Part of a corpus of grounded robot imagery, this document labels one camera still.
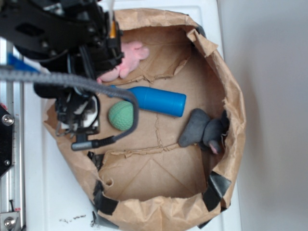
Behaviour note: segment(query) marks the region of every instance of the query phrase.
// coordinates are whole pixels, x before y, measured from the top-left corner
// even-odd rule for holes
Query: bolt
[[[90,33],[94,33],[94,32],[95,32],[95,28],[92,27],[92,26],[89,26],[89,27],[88,27],[88,31],[89,31]]]
[[[42,43],[40,44],[42,49],[47,50],[49,48],[49,44],[46,41],[42,41]]]
[[[8,217],[4,220],[4,225],[7,229],[11,230],[15,227],[16,221],[12,217]]]
[[[4,165],[5,165],[5,166],[9,166],[10,163],[11,163],[11,162],[10,162],[9,160],[5,160],[5,161],[4,161]]]
[[[49,55],[50,55],[50,56],[56,56],[56,55],[57,55],[57,52],[56,52],[55,50],[51,50],[51,51],[49,52]]]
[[[2,123],[5,125],[5,126],[10,126],[14,123],[14,117],[11,116],[11,115],[4,115],[2,117]]]

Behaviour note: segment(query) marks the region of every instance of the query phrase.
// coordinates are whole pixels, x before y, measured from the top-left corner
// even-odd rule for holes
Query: brown paper bag
[[[124,31],[122,41],[141,41],[150,56],[126,79],[110,84],[186,94],[183,116],[140,110],[135,132],[92,150],[104,154],[99,171],[88,151],[73,152],[73,140],[55,136],[53,106],[46,112],[45,126],[105,225],[125,231],[184,231],[204,224],[230,206],[245,142],[242,92],[217,45],[199,34],[189,16],[135,9],[118,11],[115,17]],[[109,108],[119,99],[99,98],[101,133],[91,139],[119,133],[107,119]],[[194,108],[212,118],[227,111],[230,128],[223,153],[177,144]]]

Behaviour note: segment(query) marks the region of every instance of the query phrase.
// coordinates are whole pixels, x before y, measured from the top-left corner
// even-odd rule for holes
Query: green knitted ball
[[[117,102],[110,108],[108,119],[120,131],[130,129],[134,121],[133,104],[127,101]]]

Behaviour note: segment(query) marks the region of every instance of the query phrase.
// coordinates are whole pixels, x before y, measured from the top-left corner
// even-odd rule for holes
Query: pink plush toy
[[[149,49],[138,41],[122,43],[121,48],[124,53],[122,63],[113,70],[99,76],[97,78],[98,83],[102,83],[103,81],[110,82],[118,77],[126,78],[131,71],[138,67],[140,60],[146,59],[150,53]]]

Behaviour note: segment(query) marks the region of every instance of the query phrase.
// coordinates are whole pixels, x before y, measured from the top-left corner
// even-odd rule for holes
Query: blue cylinder
[[[186,95],[149,87],[128,89],[137,98],[139,107],[144,110],[181,117],[184,112]]]

